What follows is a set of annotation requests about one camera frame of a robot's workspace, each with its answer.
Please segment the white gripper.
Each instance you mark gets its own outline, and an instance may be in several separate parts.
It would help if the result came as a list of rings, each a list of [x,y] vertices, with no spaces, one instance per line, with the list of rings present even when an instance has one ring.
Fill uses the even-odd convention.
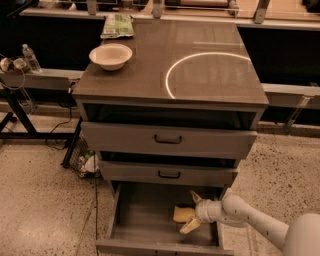
[[[202,199],[195,191],[190,190],[193,202],[196,204],[195,217],[190,217],[180,229],[181,234],[188,234],[197,229],[201,223],[213,223],[223,218],[220,201]]]

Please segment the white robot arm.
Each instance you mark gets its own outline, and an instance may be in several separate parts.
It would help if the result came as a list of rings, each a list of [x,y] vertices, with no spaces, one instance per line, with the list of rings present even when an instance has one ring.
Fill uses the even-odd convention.
[[[242,227],[249,224],[276,248],[283,256],[320,256],[320,215],[306,213],[287,225],[250,206],[233,194],[221,201],[203,199],[191,191],[194,208],[174,207],[173,220],[183,223],[180,232],[188,234],[202,223],[215,221]]]

